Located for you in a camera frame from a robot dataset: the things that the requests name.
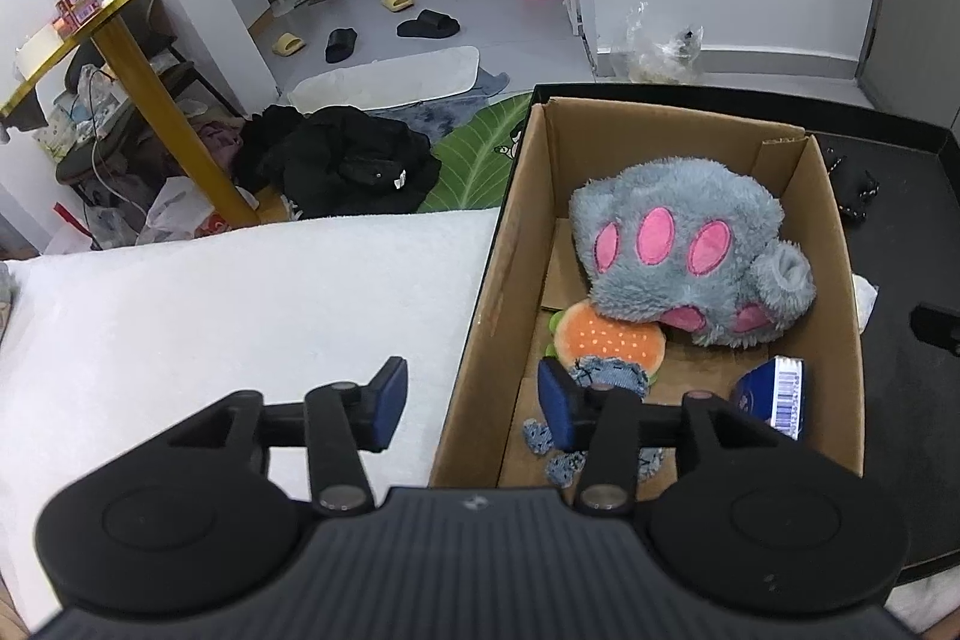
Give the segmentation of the blue tissue pack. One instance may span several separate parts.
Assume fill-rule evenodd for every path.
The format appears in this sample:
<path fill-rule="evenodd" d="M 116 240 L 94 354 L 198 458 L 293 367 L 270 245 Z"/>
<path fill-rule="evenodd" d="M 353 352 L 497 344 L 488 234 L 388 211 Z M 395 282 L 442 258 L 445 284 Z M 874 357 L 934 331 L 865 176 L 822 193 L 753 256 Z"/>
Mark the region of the blue tissue pack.
<path fill-rule="evenodd" d="M 805 416 L 804 360 L 771 357 L 740 377 L 729 401 L 780 434 L 799 440 Z"/>

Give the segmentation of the white fluffy blanket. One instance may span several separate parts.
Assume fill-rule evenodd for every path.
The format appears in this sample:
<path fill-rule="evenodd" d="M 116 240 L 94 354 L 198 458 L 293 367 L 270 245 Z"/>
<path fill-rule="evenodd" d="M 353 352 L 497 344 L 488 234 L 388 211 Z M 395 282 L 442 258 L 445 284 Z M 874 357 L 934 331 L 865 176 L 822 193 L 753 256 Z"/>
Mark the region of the white fluffy blanket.
<path fill-rule="evenodd" d="M 427 484 L 496 223 L 327 218 L 13 263 L 2 576 L 26 626 L 59 607 L 34 552 L 49 498 L 236 390 L 298 401 L 403 357 L 409 401 L 364 468 L 376 494 Z"/>

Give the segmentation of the black clothes pile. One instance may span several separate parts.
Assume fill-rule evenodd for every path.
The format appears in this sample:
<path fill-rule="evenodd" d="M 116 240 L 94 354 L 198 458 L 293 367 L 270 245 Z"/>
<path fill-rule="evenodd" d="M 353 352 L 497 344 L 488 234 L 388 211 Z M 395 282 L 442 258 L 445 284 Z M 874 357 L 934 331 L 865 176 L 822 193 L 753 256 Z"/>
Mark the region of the black clothes pile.
<path fill-rule="evenodd" d="M 236 184 L 275 188 L 308 220 L 413 213 L 439 172 L 427 135 L 350 106 L 267 107 L 245 122 L 231 163 Z"/>

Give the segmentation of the grey plush paw glove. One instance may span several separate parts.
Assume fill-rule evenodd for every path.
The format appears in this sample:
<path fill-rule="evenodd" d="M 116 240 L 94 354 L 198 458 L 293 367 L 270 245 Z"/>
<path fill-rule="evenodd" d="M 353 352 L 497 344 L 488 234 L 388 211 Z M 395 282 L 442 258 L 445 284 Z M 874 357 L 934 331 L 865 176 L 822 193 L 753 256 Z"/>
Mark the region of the grey plush paw glove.
<path fill-rule="evenodd" d="M 698 346 L 776 341 L 817 297 L 784 209 L 716 161 L 667 158 L 587 182 L 569 198 L 574 250 L 599 314 L 655 321 Z"/>

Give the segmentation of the plush hamburger toy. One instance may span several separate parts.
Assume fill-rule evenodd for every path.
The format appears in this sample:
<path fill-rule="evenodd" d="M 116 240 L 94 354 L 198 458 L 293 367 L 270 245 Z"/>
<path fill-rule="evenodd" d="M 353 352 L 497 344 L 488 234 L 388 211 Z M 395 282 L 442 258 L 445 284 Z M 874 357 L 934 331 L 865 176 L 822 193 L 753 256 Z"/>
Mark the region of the plush hamburger toy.
<path fill-rule="evenodd" d="M 555 357 L 579 386 L 620 386 L 646 398 L 664 364 L 664 331 L 657 323 L 609 319 L 581 301 L 548 320 Z"/>

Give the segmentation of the yellow slipper left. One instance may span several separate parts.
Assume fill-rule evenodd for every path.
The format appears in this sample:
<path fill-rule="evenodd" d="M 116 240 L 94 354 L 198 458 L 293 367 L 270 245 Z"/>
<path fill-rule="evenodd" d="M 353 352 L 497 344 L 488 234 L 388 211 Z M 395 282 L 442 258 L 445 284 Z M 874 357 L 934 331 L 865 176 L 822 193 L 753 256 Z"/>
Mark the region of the yellow slipper left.
<path fill-rule="evenodd" d="M 291 57 L 291 55 L 301 52 L 304 47 L 306 47 L 306 42 L 299 35 L 284 32 L 275 39 L 272 44 L 272 52 L 278 57 Z"/>

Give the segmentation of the clear plastic bag with bowl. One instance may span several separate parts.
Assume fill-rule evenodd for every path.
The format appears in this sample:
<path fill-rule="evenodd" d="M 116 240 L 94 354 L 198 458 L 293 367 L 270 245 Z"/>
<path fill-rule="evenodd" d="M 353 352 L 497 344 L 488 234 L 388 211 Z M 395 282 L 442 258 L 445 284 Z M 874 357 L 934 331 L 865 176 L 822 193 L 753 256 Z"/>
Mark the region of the clear plastic bag with bowl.
<path fill-rule="evenodd" d="M 685 26 L 669 39 L 654 39 L 647 25 L 647 5 L 640 3 L 625 19 L 622 76 L 638 85 L 693 85 L 701 76 L 704 29 Z"/>

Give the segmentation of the black slipper left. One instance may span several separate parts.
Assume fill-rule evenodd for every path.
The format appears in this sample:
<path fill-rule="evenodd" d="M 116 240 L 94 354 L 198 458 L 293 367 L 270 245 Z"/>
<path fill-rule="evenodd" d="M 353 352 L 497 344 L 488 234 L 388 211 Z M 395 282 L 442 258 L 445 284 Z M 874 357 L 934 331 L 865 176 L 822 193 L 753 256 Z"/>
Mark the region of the black slipper left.
<path fill-rule="evenodd" d="M 342 64 L 355 53 L 358 34 L 353 28 L 337 28 L 329 34 L 324 55 L 327 64 Z"/>

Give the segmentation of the blue-grey shaggy rug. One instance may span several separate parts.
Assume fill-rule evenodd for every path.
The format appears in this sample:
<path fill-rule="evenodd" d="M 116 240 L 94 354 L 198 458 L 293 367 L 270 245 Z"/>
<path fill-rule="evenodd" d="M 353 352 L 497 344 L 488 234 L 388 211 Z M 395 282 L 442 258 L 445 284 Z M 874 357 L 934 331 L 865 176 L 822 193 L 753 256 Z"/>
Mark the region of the blue-grey shaggy rug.
<path fill-rule="evenodd" d="M 375 110 L 373 115 L 402 122 L 410 130 L 427 136 L 430 143 L 436 145 L 444 136 L 470 122 L 473 115 L 487 107 L 491 99 L 505 91 L 509 83 L 511 80 L 506 73 L 491 74 L 480 68 L 477 81 L 469 91 L 443 99 L 379 109 Z"/>

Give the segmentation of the black stitched plush toy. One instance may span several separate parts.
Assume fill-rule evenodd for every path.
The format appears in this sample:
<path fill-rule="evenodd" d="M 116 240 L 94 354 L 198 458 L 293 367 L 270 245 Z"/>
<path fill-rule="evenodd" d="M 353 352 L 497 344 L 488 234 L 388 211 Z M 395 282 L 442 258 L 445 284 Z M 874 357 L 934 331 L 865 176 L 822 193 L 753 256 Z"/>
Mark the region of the black stitched plush toy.
<path fill-rule="evenodd" d="M 839 219 L 848 229 L 864 226 L 880 190 L 878 180 L 849 152 L 832 145 L 827 136 L 817 135 L 815 139 L 822 152 Z"/>

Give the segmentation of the yellow round side table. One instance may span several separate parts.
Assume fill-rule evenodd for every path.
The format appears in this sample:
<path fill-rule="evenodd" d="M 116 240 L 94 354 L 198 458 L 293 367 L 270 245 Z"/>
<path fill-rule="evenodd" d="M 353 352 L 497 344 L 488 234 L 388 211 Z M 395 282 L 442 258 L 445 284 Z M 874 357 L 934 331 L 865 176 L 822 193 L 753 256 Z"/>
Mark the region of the yellow round side table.
<path fill-rule="evenodd" d="M 149 126 L 171 152 L 172 158 L 195 185 L 205 193 L 218 214 L 235 229 L 256 226 L 259 216 L 231 184 L 228 175 L 215 163 L 210 151 L 192 130 L 178 104 L 149 66 L 142 47 L 121 18 L 122 10 L 132 0 L 104 0 L 93 18 L 67 39 L 57 39 L 57 47 L 29 76 L 18 85 L 2 106 L 2 120 L 26 117 L 25 104 L 37 104 L 36 85 L 50 70 L 80 44 L 93 41 L 107 66 L 121 81 L 128 97 Z"/>

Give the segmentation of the grey wardrobe cabinet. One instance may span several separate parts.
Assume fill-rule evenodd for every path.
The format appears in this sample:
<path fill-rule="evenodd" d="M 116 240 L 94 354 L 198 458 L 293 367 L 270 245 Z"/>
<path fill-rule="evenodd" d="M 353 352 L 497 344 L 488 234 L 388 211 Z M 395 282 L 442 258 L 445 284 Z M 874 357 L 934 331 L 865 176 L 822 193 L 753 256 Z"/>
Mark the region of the grey wardrobe cabinet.
<path fill-rule="evenodd" d="M 958 130 L 958 0 L 874 0 L 857 81 L 885 112 Z"/>

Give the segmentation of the brown cardboard box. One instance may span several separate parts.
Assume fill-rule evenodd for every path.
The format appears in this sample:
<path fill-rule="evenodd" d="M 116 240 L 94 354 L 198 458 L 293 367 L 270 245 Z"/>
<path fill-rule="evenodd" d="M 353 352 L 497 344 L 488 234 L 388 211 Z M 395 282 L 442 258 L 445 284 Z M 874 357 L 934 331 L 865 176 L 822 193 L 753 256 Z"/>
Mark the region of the brown cardboard box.
<path fill-rule="evenodd" d="M 537 365 L 636 362 L 656 403 L 802 365 L 788 434 L 851 471 L 866 450 L 850 253 L 814 136 L 625 101 L 530 104 L 434 459 L 438 487 L 537 486 Z"/>

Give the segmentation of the white soft pouch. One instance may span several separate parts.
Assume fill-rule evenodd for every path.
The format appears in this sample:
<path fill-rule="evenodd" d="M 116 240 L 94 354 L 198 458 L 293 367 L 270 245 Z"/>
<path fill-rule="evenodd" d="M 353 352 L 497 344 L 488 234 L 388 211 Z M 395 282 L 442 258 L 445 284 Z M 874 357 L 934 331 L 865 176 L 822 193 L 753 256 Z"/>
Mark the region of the white soft pouch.
<path fill-rule="evenodd" d="M 856 303 L 857 330 L 866 331 L 875 303 L 878 299 L 878 289 L 864 276 L 853 276 L 854 302 Z"/>

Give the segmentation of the green cartoon leaf rug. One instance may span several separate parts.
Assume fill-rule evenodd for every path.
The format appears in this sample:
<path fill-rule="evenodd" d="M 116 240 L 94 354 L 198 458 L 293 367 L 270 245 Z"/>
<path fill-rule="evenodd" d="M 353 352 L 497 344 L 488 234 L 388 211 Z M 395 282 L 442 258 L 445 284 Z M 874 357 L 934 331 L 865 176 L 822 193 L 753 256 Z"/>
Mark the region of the green cartoon leaf rug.
<path fill-rule="evenodd" d="M 498 208 L 505 201 L 514 159 L 526 128 L 530 94 L 478 110 L 433 148 L 439 179 L 420 213 Z"/>

